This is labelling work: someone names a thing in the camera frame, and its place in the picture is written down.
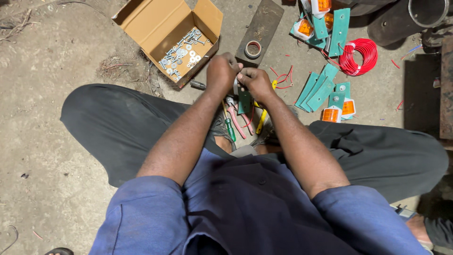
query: concrete floor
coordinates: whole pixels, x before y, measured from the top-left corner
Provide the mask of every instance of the concrete floor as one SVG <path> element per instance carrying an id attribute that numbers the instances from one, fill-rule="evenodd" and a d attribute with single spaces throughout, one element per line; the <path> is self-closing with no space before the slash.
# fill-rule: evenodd
<path id="1" fill-rule="evenodd" d="M 0 42 L 0 249 L 14 240 L 14 232 L 8 227 L 14 225 L 19 239 L 5 254 L 44 254 L 60 246 L 71 248 L 78 255 L 87 254 L 116 189 L 107 184 L 103 167 L 59 121 L 61 106 L 72 90 L 87 83 L 113 83 L 152 93 L 154 88 L 143 82 L 148 67 L 137 57 L 138 45 L 110 19 L 86 5 L 9 1 L 6 5 L 0 1 L 0 20 L 11 15 L 22 18 L 23 15 L 15 14 L 31 8 L 30 21 L 37 23 L 10 38 L 11 42 Z M 260 1 L 213 2 L 224 14 L 218 52 L 235 53 Z M 90 3 L 109 17 L 125 1 Z M 195 3 L 188 1 L 191 8 Z M 277 90 L 287 104 L 293 104 L 308 72 L 321 71 L 327 61 L 316 49 L 305 44 L 298 46 L 288 35 L 299 17 L 299 9 L 282 7 L 284 16 L 260 67 L 275 78 L 269 67 L 282 74 L 294 65 L 295 86 Z M 348 40 L 367 38 L 363 21 L 352 21 Z M 360 77 L 341 72 L 336 75 L 335 83 L 351 81 L 358 117 L 349 123 L 404 126 L 405 111 L 395 111 L 403 99 L 405 83 L 405 65 L 399 58 L 418 44 L 409 37 L 398 49 L 379 47 L 377 65 L 369 73 Z M 391 63 L 392 58 L 401 69 Z M 104 62 L 128 62 L 134 66 L 128 68 L 127 74 L 119 69 L 106 74 L 100 68 Z M 176 91 L 162 76 L 153 77 L 160 86 L 153 92 L 169 100 L 192 103 L 201 93 L 190 86 Z M 195 79 L 206 81 L 206 67 Z M 412 107 L 423 108 L 417 104 Z M 310 124 L 319 119 L 320 113 L 300 110 L 300 120 Z M 254 139 L 248 136 L 242 140 L 237 135 L 237 146 Z M 29 174 L 27 179 L 21 178 L 24 173 Z"/>

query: cardboard box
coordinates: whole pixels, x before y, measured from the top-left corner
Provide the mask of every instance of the cardboard box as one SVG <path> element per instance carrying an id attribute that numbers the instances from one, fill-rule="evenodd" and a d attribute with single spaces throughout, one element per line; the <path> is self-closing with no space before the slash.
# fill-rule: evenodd
<path id="1" fill-rule="evenodd" d="M 170 78 L 159 61 L 175 46 L 192 28 L 201 31 L 199 40 L 211 42 L 205 45 L 192 44 L 201 60 L 193 68 L 187 63 L 178 65 L 181 73 L 179 81 L 170 78 L 176 86 L 182 88 L 187 81 L 208 62 L 219 49 L 220 28 L 223 13 L 210 0 L 198 0 L 193 10 L 184 0 L 129 0 L 112 19 L 136 43 L 143 52 Z"/>

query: amber light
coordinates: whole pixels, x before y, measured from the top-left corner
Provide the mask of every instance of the amber light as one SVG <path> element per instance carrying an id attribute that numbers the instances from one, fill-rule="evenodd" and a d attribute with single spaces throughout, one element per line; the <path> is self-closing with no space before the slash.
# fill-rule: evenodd
<path id="1" fill-rule="evenodd" d="M 344 102 L 342 115 L 348 115 L 353 113 L 354 113 L 354 102 L 353 101 Z"/>
<path id="2" fill-rule="evenodd" d="M 332 27 L 333 27 L 333 14 L 326 13 L 324 15 L 324 22 L 326 23 L 326 27 L 328 29 L 332 29 Z"/>
<path id="3" fill-rule="evenodd" d="M 298 31 L 306 36 L 310 36 L 311 33 L 313 32 L 313 27 L 310 26 L 308 20 L 302 20 L 302 22 L 300 22 L 300 27 Z"/>
<path id="4" fill-rule="evenodd" d="M 318 0 L 318 10 L 325 11 L 332 7 L 332 0 Z"/>
<path id="5" fill-rule="evenodd" d="M 337 122 L 338 110 L 337 109 L 324 109 L 323 121 Z"/>

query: coil of red wire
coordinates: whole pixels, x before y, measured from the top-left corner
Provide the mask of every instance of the coil of red wire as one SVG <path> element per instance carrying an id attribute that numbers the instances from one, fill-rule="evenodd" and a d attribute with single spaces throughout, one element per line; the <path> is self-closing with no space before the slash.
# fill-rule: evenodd
<path id="1" fill-rule="evenodd" d="M 362 75 L 376 65 L 377 61 L 377 46 L 376 43 L 370 39 L 359 38 L 344 46 L 344 53 L 340 56 L 339 66 L 341 70 L 351 76 Z M 358 65 L 353 58 L 353 51 L 356 50 L 362 54 L 363 64 Z"/>

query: man's left hand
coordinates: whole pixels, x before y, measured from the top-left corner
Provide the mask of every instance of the man's left hand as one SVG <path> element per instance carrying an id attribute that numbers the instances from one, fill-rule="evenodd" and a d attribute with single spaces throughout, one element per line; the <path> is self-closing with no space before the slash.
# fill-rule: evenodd
<path id="1" fill-rule="evenodd" d="M 238 64 L 233 54 L 229 52 L 214 56 L 207 68 L 206 92 L 224 98 L 243 66 L 241 63 Z"/>

